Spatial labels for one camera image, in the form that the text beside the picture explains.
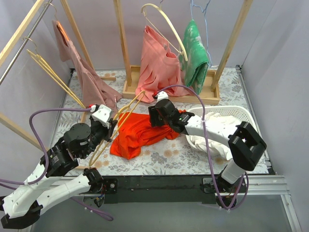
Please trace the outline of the orange t-shirt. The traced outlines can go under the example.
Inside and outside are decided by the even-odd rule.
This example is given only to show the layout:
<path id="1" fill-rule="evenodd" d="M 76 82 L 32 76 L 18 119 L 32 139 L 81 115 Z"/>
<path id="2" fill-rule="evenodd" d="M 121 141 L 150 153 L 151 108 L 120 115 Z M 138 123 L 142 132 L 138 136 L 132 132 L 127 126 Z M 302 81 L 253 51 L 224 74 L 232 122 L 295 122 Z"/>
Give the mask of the orange t-shirt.
<path id="1" fill-rule="evenodd" d="M 139 156 L 143 146 L 153 145 L 164 138 L 174 140 L 180 135 L 167 125 L 152 127 L 150 116 L 146 114 L 132 113 L 127 120 L 121 119 L 119 124 L 122 127 L 113 140 L 110 154 L 127 160 Z"/>

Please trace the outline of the yellow plastic hanger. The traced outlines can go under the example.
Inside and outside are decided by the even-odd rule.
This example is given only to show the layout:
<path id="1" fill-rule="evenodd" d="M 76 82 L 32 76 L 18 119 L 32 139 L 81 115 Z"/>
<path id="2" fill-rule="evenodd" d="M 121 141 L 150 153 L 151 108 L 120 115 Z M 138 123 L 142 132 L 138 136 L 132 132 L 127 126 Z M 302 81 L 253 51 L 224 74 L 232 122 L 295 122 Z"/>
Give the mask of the yellow plastic hanger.
<path id="1" fill-rule="evenodd" d="M 128 117 L 133 113 L 133 111 L 136 109 L 136 107 L 139 105 L 141 100 L 145 96 L 145 90 L 140 92 L 136 97 L 133 98 L 133 100 L 130 101 L 129 104 L 123 106 L 118 113 L 115 115 L 114 120 L 117 119 L 117 123 L 115 125 L 115 130 L 113 131 L 110 140 L 103 145 L 103 142 L 101 142 L 94 153 L 92 154 L 88 167 L 92 167 L 96 161 L 99 159 L 99 157 L 102 155 L 102 153 L 105 151 L 105 149 L 112 143 L 114 137 L 118 134 L 118 131 L 121 129 L 123 124 L 127 121 Z"/>

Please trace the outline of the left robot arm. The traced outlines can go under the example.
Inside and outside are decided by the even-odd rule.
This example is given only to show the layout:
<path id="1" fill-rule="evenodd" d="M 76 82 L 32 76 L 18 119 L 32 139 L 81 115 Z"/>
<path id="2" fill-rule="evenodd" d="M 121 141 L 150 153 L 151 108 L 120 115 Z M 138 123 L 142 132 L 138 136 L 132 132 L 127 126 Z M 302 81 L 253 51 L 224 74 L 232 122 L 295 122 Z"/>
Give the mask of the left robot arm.
<path id="1" fill-rule="evenodd" d="M 102 123 L 90 119 L 91 124 L 76 123 L 47 151 L 33 173 L 10 195 L 0 198 L 5 213 L 1 224 L 5 229 L 24 229 L 34 224 L 51 207 L 79 193 L 99 193 L 104 181 L 96 168 L 85 168 L 73 180 L 55 188 L 50 186 L 70 170 L 78 159 L 86 159 L 102 141 L 109 142 L 117 122 Z"/>

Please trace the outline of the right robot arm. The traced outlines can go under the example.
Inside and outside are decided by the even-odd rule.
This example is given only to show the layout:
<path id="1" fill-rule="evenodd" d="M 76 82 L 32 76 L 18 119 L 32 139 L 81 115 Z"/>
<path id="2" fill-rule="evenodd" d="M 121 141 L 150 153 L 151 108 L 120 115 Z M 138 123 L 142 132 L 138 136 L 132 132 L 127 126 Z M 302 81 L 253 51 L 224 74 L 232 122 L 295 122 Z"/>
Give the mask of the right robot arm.
<path id="1" fill-rule="evenodd" d="M 148 107 L 152 127 L 169 126 L 177 133 L 200 136 L 219 142 L 230 148 L 232 159 L 215 178 L 215 184 L 224 192 L 236 186 L 238 179 L 246 172 L 253 171 L 267 148 L 266 143 L 246 121 L 236 126 L 224 126 L 206 121 L 191 112 L 179 112 L 168 99 Z"/>

